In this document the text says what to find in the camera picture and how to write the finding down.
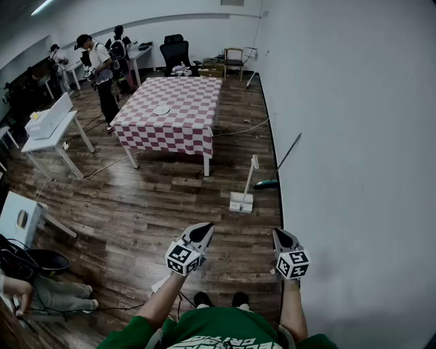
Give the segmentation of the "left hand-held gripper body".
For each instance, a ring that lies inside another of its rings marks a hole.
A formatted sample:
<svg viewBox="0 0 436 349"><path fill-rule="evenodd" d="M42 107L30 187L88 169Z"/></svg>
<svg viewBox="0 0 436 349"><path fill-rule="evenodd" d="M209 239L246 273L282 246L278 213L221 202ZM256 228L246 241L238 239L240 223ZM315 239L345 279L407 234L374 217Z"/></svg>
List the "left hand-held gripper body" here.
<svg viewBox="0 0 436 349"><path fill-rule="evenodd" d="M205 261L205 257L183 239L171 243L165 259L171 272L182 276L188 276Z"/></svg>

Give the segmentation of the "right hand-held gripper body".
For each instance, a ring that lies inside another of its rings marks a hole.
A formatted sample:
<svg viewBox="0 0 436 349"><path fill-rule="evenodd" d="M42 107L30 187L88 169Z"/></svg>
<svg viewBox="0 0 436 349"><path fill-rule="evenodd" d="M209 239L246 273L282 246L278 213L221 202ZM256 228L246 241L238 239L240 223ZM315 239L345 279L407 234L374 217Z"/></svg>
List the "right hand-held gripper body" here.
<svg viewBox="0 0 436 349"><path fill-rule="evenodd" d="M295 249L280 252L275 250L275 257L277 259L275 265L275 275L282 279L299 280L305 276L311 258L306 249Z"/></svg>

